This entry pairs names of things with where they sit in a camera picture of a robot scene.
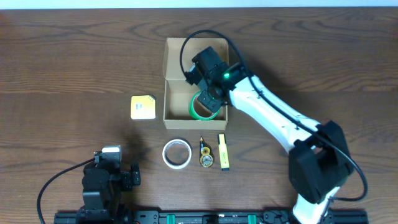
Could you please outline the green tape roll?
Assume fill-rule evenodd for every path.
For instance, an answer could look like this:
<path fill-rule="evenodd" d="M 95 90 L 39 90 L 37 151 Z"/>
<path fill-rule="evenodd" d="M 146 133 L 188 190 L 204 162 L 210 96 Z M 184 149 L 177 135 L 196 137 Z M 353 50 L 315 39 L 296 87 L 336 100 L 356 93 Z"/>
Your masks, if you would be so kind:
<path fill-rule="evenodd" d="M 201 94 L 201 92 L 198 91 L 192 96 L 192 99 L 191 99 L 190 104 L 188 106 L 188 112 L 189 112 L 190 116 L 193 119 L 203 120 L 203 121 L 209 121 L 209 120 L 212 120 L 212 119 L 216 118 L 220 111 L 211 112 L 211 111 L 207 110 L 207 112 L 209 112 L 210 114 L 208 116 L 204 116 L 204 115 L 201 115 L 198 112 L 198 110 L 195 109 L 195 104 L 196 103 L 199 104 L 198 97 L 200 96 L 200 94 Z"/>

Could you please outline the yellow highlighter marker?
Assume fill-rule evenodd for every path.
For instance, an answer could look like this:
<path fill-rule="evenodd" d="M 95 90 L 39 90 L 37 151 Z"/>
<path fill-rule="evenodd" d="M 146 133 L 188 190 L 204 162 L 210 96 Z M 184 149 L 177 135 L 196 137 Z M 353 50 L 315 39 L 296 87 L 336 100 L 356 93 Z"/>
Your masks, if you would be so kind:
<path fill-rule="evenodd" d="M 218 135 L 218 150 L 220 155 L 220 167 L 222 171 L 229 171 L 229 157 L 226 138 L 223 133 Z"/>

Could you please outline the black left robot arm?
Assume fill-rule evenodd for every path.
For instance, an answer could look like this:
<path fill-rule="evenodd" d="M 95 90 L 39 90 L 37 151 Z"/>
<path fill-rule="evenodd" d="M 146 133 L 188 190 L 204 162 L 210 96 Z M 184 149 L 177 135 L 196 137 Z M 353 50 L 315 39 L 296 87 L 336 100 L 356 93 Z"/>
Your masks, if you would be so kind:
<path fill-rule="evenodd" d="M 132 212 L 123 205 L 121 194 L 141 184 L 139 164 L 121 170 L 119 152 L 96 152 L 94 161 L 83 169 L 83 201 L 75 223 L 132 223 Z"/>

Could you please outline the open cardboard box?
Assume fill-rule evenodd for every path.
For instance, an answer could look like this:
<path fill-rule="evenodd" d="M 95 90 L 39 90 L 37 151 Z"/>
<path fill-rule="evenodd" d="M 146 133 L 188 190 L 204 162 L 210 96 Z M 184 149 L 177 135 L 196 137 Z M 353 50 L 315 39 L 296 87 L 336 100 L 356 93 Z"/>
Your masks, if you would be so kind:
<path fill-rule="evenodd" d="M 177 37 L 168 37 L 165 41 L 163 61 L 165 127 L 167 129 L 224 130 L 228 123 L 228 109 L 225 107 L 222 107 L 218 115 L 209 121 L 194 119 L 189 113 L 192 98 L 200 89 L 186 82 L 180 68 L 180 49 L 184 41 L 184 38 Z M 182 62 L 185 71 L 192 67 L 192 58 L 207 47 L 213 47 L 222 60 L 229 61 L 228 43 L 224 39 L 192 38 L 183 50 Z"/>

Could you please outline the white tape roll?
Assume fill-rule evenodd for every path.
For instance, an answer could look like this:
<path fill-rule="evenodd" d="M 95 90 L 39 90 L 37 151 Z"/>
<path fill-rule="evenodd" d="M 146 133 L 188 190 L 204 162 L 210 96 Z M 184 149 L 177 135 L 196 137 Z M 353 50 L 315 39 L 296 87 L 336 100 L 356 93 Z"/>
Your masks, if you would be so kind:
<path fill-rule="evenodd" d="M 162 150 L 162 159 L 170 169 L 184 169 L 192 159 L 192 147 L 185 139 L 171 139 Z"/>

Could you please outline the yellow sticky note pad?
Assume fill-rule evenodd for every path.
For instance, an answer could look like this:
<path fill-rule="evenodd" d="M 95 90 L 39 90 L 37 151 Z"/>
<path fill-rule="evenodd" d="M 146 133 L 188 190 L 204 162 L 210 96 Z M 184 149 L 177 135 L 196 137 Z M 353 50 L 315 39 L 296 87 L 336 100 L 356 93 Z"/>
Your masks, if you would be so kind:
<path fill-rule="evenodd" d="M 131 97 L 131 119 L 155 119 L 155 98 L 152 95 Z"/>

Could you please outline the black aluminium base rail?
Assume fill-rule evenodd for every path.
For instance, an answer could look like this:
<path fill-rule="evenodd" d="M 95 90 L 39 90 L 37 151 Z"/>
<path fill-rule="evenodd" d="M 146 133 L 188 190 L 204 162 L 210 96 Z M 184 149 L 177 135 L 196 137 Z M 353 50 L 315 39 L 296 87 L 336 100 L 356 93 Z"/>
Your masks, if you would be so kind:
<path fill-rule="evenodd" d="M 265 212 L 158 212 L 135 211 L 113 220 L 93 219 L 86 211 L 57 213 L 54 223 L 133 223 L 133 224 L 283 224 L 298 223 L 288 210 Z"/>

